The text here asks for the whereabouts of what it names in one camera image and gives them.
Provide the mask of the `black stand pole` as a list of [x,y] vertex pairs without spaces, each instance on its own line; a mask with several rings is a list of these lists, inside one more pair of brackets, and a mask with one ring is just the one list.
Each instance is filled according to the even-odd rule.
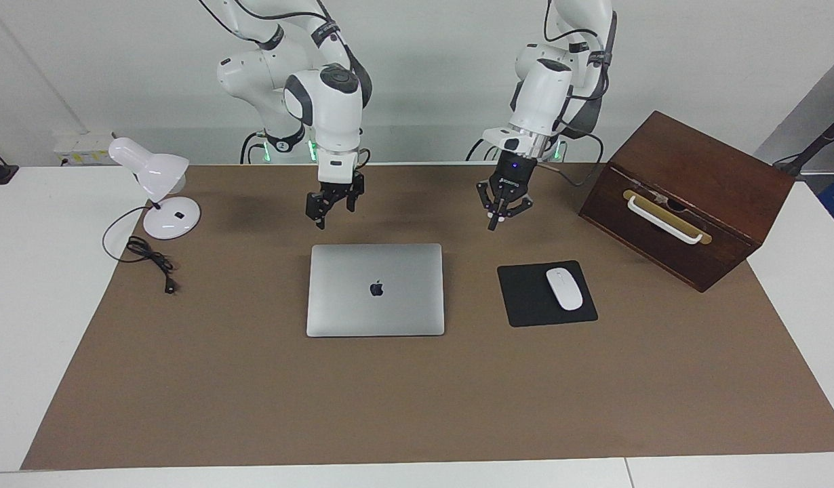
[[801,175],[805,164],[813,159],[820,151],[834,142],[834,122],[824,130],[817,139],[814,139],[807,148],[789,157],[781,158],[772,164],[774,169],[782,171],[787,175],[796,177]]

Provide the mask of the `white computer mouse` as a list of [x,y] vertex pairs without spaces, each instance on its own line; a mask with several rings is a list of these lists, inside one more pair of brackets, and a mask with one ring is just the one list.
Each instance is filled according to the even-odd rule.
[[565,311],[582,308],[582,292],[574,275],[567,268],[548,269],[545,278],[560,308]]

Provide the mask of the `white wall power strip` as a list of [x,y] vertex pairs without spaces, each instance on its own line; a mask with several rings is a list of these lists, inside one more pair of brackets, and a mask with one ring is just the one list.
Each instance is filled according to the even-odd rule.
[[55,161],[62,167],[117,165],[109,155],[114,139],[111,132],[58,136],[54,146]]

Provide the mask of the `dark brown wooden box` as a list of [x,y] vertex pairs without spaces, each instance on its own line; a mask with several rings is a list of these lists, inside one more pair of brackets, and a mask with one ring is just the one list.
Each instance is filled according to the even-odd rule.
[[[794,178],[661,112],[622,143],[580,216],[697,291],[766,241]],[[687,245],[628,210],[633,190],[712,236]]]

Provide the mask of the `black mouse pad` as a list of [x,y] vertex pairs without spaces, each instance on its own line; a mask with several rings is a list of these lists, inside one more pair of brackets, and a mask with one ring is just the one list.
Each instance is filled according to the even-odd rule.
[[[560,308],[545,278],[545,272],[551,268],[567,268],[574,275],[584,299],[582,308]],[[584,323],[599,318],[580,263],[575,260],[499,266],[496,271],[511,327]]]

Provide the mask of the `grey aluminium laptop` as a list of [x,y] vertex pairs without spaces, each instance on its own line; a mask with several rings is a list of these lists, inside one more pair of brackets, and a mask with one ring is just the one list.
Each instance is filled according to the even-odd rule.
[[318,244],[311,250],[306,335],[442,336],[438,243]]

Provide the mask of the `brown table mat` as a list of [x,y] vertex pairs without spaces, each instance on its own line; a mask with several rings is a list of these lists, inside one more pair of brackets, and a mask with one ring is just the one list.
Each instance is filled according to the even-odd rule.
[[[196,166],[197,229],[118,265],[23,469],[834,451],[834,410],[748,265],[705,293],[578,217],[551,175],[486,230],[479,166],[380,166],[355,213],[315,170]],[[441,337],[305,334],[318,243],[438,242]],[[511,327],[499,266],[582,268],[599,318]]]

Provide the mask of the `white desk lamp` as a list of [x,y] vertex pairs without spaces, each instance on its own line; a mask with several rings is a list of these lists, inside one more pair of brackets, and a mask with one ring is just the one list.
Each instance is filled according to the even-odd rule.
[[111,160],[131,170],[138,185],[147,193],[151,209],[143,218],[143,229],[152,238],[175,240],[187,235],[200,221],[198,203],[179,192],[185,186],[187,158],[151,152],[129,137],[119,137],[109,144]]

